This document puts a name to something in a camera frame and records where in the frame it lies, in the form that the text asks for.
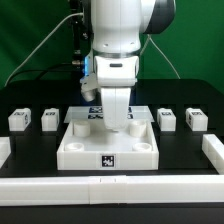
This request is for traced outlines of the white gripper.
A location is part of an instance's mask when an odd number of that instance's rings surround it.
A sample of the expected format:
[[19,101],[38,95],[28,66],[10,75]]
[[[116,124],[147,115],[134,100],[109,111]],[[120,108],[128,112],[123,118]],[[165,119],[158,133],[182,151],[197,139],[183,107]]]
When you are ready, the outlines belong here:
[[130,94],[130,87],[101,88],[103,119],[107,129],[118,131],[126,127]]

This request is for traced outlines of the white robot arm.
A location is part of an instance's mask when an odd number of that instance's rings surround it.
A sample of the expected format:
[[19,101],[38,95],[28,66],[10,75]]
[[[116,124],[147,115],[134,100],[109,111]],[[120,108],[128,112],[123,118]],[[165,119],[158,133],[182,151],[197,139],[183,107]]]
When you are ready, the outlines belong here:
[[139,71],[140,36],[163,32],[175,12],[175,0],[83,0],[84,23],[93,39],[81,92],[87,101],[101,94],[106,128],[126,126]]

